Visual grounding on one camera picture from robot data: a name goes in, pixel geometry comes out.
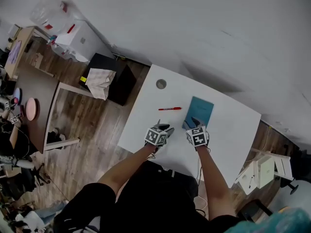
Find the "glove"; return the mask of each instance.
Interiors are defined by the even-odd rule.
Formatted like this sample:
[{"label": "glove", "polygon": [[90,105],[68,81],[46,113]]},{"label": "glove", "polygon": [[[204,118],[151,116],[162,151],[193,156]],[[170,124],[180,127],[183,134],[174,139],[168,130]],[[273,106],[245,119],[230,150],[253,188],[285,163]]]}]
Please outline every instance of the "glove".
[{"label": "glove", "polygon": [[205,145],[207,147],[209,142],[209,134],[206,131],[204,122],[198,118],[191,117],[196,128],[191,129],[189,124],[184,121],[184,127],[186,129],[187,140],[194,147]]},{"label": "glove", "polygon": [[162,146],[166,144],[167,138],[169,138],[174,132],[174,128],[168,129],[169,127],[169,124],[160,123],[159,119],[156,125],[147,130],[145,136],[145,145],[147,143],[151,143],[152,145],[157,146],[155,150],[155,152],[157,152]]}]

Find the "pink plate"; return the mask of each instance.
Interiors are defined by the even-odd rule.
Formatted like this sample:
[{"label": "pink plate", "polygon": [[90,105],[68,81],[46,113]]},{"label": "pink plate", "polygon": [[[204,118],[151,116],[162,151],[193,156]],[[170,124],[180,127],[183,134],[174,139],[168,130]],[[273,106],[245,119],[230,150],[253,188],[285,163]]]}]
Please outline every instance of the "pink plate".
[{"label": "pink plate", "polygon": [[35,118],[37,112],[37,106],[33,98],[29,98],[26,105],[26,116],[29,121],[32,121]]}]

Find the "table top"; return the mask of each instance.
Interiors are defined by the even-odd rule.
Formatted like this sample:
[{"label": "table top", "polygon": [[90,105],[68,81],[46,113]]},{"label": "table top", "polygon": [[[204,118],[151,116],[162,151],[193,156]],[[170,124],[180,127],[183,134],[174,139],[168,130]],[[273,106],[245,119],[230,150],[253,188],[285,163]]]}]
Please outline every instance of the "table top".
[{"label": "table top", "polygon": [[7,61],[4,67],[10,78],[14,76],[15,71],[19,65],[19,61],[25,51],[25,48],[31,36],[33,35],[34,30],[35,30],[35,27],[29,27],[29,28],[23,28],[18,32],[17,38],[12,45],[12,48],[13,48],[17,42],[21,41],[21,45],[20,45],[20,49],[18,52],[16,62],[14,64],[11,64],[9,63],[9,61]]},{"label": "table top", "polygon": [[34,144],[40,153],[43,153],[47,123],[51,111],[52,102],[58,89],[59,81],[45,72],[28,64],[19,65],[19,74],[15,88],[19,87],[22,93],[21,104],[24,105],[29,98],[34,98],[37,105],[37,113],[33,121],[25,116],[23,124],[28,127],[29,140]]},{"label": "table top", "polygon": [[[167,82],[164,89],[156,87],[159,79]],[[199,156],[182,129],[193,96],[214,104],[207,125],[208,147],[231,187],[252,147],[261,115],[223,93],[162,67],[151,66],[118,145],[130,152],[138,151],[144,146],[147,129],[161,119],[161,123],[169,123],[175,131],[151,161],[197,178]],[[182,107],[182,110],[158,110],[170,107]]]}]

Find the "red marker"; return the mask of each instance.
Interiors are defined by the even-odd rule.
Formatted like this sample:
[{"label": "red marker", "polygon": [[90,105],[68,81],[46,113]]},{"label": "red marker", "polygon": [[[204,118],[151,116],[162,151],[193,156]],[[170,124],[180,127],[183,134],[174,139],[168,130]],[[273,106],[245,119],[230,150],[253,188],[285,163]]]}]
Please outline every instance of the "red marker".
[{"label": "red marker", "polygon": [[160,110],[160,111],[181,110],[181,107],[165,108],[165,109],[159,109],[159,110]]}]

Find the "blue notebook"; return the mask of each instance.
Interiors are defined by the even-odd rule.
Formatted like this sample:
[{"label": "blue notebook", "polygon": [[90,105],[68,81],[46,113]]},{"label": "blue notebook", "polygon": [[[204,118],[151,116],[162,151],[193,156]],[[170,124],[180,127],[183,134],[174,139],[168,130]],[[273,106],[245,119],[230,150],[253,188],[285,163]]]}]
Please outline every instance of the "blue notebook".
[{"label": "blue notebook", "polygon": [[213,111],[213,107],[214,107],[213,103],[207,102],[205,100],[196,97],[192,97],[185,121],[189,124],[191,128],[195,128],[196,126],[191,119],[191,117],[195,117],[202,120],[205,126],[207,126]]}]

